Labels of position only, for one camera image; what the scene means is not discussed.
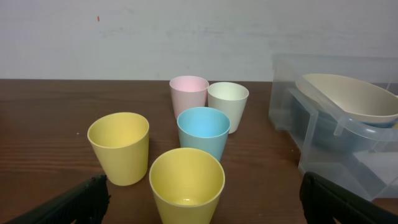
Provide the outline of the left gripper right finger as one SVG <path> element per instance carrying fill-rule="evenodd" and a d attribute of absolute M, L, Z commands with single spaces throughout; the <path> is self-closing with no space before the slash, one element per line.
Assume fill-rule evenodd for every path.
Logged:
<path fill-rule="evenodd" d="M 308 224 L 397 223 L 397 215 L 314 172 L 304 174 L 299 196 Z"/>

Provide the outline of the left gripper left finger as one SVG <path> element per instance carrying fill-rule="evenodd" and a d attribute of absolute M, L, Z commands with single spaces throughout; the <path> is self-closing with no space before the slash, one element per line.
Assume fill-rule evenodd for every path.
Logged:
<path fill-rule="evenodd" d="M 92 177 L 8 224 L 101 223 L 111 198 L 107 180 L 106 175 Z"/>

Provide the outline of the beige large bowl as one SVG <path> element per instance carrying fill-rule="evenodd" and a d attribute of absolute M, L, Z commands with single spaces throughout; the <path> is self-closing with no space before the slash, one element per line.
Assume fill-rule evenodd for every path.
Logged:
<path fill-rule="evenodd" d="M 307 74 L 303 79 L 358 121 L 377 124 L 397 120 L 397 95 L 379 86 L 324 73 Z"/>

